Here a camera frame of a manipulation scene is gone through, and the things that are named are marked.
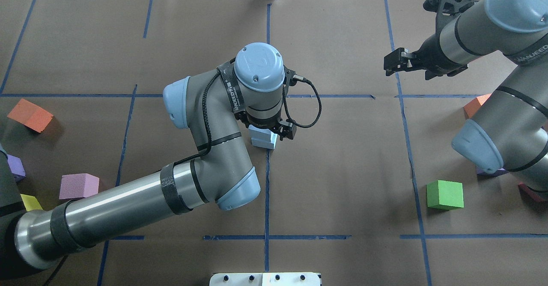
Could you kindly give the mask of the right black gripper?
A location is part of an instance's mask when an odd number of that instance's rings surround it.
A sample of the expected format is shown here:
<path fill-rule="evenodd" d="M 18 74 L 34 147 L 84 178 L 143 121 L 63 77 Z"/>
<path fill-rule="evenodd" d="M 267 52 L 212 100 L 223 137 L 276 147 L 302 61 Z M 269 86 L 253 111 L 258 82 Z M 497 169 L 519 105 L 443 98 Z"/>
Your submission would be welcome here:
<path fill-rule="evenodd" d="M 397 48 L 384 56 L 383 69 L 386 77 L 397 72 L 422 69 L 425 70 L 425 79 L 431 80 L 444 75 L 454 77 L 468 69 L 468 65 L 448 59 L 441 49 L 439 37 L 430 36 L 415 52 L 409 52 L 406 48 Z"/>

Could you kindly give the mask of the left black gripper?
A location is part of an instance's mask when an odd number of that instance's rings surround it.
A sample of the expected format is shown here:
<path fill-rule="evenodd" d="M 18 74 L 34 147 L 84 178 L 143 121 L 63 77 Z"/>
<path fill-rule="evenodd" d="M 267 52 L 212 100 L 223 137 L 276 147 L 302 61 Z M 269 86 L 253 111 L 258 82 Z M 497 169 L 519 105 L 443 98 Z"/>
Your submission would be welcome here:
<path fill-rule="evenodd" d="M 247 127 L 252 125 L 256 128 L 270 130 L 271 132 L 279 135 L 280 139 L 287 138 L 293 140 L 297 130 L 296 124 L 290 122 L 288 119 L 282 120 L 280 115 L 266 119 L 258 119 L 250 114 L 246 114 L 245 124 Z"/>

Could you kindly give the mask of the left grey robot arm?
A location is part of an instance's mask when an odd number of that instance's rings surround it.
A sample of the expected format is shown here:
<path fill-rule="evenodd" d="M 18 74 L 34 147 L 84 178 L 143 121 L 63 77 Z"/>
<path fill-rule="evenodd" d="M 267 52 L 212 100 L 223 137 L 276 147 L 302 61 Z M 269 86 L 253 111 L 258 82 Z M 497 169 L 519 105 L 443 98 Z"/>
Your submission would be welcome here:
<path fill-rule="evenodd" d="M 171 122 L 190 129 L 198 153 L 161 170 L 50 211 L 26 211 L 1 153 L 1 279 L 47 270 L 61 257 L 207 203 L 232 210 L 253 201 L 260 183 L 238 120 L 292 139 L 281 110 L 290 86 L 307 82 L 273 46 L 255 42 L 211 71 L 163 90 Z"/>

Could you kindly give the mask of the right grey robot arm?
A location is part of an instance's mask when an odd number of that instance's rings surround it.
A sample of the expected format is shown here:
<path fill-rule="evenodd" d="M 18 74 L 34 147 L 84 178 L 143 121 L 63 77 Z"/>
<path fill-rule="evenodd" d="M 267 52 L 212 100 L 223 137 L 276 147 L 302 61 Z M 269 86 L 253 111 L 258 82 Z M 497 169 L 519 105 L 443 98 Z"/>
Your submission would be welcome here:
<path fill-rule="evenodd" d="M 425 71 L 454 77 L 481 57 L 502 53 L 515 68 L 468 118 L 452 148 L 486 173 L 505 169 L 547 194 L 547 0 L 425 0 L 435 33 L 417 51 L 384 58 L 387 76 Z"/>

